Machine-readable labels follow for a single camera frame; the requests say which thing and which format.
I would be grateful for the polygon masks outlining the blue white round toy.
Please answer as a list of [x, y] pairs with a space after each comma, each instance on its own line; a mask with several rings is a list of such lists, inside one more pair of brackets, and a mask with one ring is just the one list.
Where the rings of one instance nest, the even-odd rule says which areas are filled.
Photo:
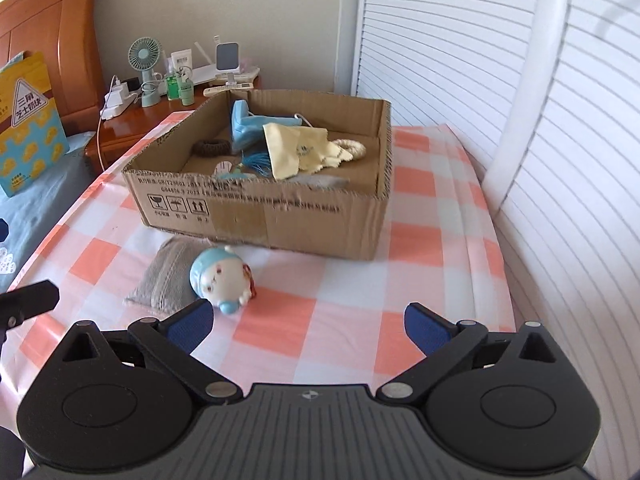
[[193, 261], [190, 285], [224, 315], [232, 315], [256, 297], [250, 267], [230, 246], [203, 250]]

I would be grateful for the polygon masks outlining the brown hair scrunchie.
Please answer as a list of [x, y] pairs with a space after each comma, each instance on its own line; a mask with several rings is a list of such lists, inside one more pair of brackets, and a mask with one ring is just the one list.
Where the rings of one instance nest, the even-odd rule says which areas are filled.
[[215, 158], [231, 154], [231, 143], [227, 140], [201, 140], [192, 145], [191, 153], [198, 157]]

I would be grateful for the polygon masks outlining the blue tassel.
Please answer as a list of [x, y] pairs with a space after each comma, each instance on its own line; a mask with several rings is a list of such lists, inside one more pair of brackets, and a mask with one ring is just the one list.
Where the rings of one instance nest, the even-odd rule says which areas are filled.
[[272, 176], [271, 160], [267, 150], [242, 151], [241, 165], [258, 176]]

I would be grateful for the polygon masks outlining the cream knitted scrunchie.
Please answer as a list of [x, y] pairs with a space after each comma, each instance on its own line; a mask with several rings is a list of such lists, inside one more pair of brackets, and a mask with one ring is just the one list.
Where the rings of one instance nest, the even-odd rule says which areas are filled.
[[336, 139], [333, 143], [341, 150], [352, 156], [352, 160], [363, 158], [367, 154], [366, 147], [358, 141], [350, 139]]

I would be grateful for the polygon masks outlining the blue face mask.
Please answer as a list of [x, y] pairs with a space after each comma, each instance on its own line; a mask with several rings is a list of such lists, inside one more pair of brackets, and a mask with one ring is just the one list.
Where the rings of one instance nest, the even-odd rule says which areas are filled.
[[246, 151], [264, 138], [267, 124], [299, 127], [303, 121], [299, 117], [276, 117], [255, 115], [250, 112], [245, 100], [235, 101], [231, 111], [231, 148], [233, 154]]

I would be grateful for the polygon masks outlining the yellow cleaning cloth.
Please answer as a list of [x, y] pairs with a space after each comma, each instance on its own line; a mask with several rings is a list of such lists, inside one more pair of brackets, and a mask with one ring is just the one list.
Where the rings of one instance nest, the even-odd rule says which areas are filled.
[[342, 149], [328, 139], [323, 128], [288, 127], [270, 122], [262, 127], [276, 180], [315, 174], [341, 163]]

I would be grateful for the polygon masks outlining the floral blue drawstring pouch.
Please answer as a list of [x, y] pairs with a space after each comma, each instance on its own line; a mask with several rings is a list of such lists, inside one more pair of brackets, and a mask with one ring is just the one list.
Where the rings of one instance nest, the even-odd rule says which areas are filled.
[[246, 174], [245, 172], [227, 172], [226, 174], [214, 174], [213, 177], [218, 181], [257, 179], [256, 174]]

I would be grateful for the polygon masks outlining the white pink adhesive strips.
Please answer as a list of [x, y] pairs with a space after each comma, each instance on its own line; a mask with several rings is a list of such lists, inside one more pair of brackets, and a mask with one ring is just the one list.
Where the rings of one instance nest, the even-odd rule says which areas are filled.
[[227, 174], [231, 174], [232, 170], [233, 170], [232, 162], [229, 162], [228, 160], [223, 160], [222, 162], [218, 162], [218, 164], [216, 165], [213, 172], [213, 176], [216, 178], [222, 178]]

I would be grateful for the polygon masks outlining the pink checkered bed sheet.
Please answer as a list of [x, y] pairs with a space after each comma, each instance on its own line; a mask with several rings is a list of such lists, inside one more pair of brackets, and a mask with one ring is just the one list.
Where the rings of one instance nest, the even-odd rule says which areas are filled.
[[[378, 387], [421, 359], [402, 314], [420, 302], [451, 321], [510, 332], [503, 258], [474, 170], [446, 127], [395, 128], [393, 189], [370, 261], [242, 246], [257, 295], [218, 315], [195, 356], [243, 388], [255, 382]], [[148, 311], [128, 295], [164, 232], [148, 228], [122, 164], [101, 174], [23, 266], [16, 286], [49, 280], [56, 308], [11, 330], [1, 352], [1, 422], [15, 412], [66, 330], [121, 330]]]

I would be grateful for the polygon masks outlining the yellow blue snack bag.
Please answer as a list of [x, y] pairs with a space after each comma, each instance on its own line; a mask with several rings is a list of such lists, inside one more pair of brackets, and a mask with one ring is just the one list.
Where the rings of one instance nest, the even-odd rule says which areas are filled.
[[43, 55], [23, 52], [1, 71], [2, 191], [21, 192], [69, 149]]

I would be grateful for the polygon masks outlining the wooden nightstand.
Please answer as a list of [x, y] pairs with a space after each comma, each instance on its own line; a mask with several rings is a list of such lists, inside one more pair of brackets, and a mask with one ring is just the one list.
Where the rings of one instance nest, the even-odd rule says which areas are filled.
[[205, 101], [204, 90], [209, 87], [215, 88], [215, 85], [196, 86], [194, 104], [190, 106], [183, 106], [180, 100], [169, 101], [163, 96], [154, 106], [142, 107], [140, 103], [134, 103], [121, 115], [102, 122], [100, 131], [85, 148], [85, 155], [90, 159], [94, 172], [100, 174], [111, 166], [171, 113], [195, 110]]

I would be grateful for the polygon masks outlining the brown cardboard box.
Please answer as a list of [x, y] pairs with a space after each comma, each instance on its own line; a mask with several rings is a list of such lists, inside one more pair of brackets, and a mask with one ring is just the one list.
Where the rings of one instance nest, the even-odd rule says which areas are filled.
[[[227, 140], [235, 101], [256, 115], [302, 115], [328, 137], [361, 142], [366, 156], [326, 168], [347, 188], [310, 188], [270, 178], [218, 181], [216, 158], [195, 142]], [[143, 222], [216, 242], [355, 260], [374, 258], [393, 173], [390, 103], [303, 90], [228, 90], [212, 96], [145, 145], [122, 170]]]

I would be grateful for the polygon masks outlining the white power strip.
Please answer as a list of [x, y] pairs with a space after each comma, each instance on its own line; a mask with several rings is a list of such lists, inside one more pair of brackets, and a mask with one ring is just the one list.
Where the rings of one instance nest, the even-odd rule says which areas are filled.
[[104, 96], [104, 105], [100, 111], [102, 120], [111, 120], [121, 115], [130, 105], [137, 101], [138, 90], [130, 90], [126, 82], [122, 82], [114, 75], [110, 82], [107, 94]]

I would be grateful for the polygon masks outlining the green bottle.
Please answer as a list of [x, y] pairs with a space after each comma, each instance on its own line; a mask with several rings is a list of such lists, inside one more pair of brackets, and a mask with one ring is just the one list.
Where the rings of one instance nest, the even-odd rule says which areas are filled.
[[169, 101], [180, 99], [180, 89], [178, 84], [178, 76], [171, 58], [165, 60], [165, 84], [166, 96]]

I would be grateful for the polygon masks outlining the mint green desk fan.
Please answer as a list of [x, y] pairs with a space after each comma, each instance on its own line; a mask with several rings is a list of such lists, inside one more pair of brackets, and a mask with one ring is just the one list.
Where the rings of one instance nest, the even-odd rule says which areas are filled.
[[160, 43], [152, 37], [141, 37], [128, 50], [129, 65], [141, 75], [141, 101], [143, 107], [151, 107], [160, 102], [158, 87], [162, 76], [155, 71], [160, 60]]

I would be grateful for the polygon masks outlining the wooden headboard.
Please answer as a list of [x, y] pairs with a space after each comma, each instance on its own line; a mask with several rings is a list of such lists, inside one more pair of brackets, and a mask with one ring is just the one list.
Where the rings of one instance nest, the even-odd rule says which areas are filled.
[[1, 62], [23, 51], [43, 54], [65, 132], [96, 128], [105, 84], [94, 0], [3, 0]]

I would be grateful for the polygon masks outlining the white louvered closet doors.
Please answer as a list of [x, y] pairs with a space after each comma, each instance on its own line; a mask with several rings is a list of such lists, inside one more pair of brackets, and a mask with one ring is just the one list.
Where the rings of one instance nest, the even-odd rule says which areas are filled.
[[449, 126], [482, 182], [514, 315], [601, 411], [588, 462], [639, 470], [639, 0], [359, 0], [352, 91]]

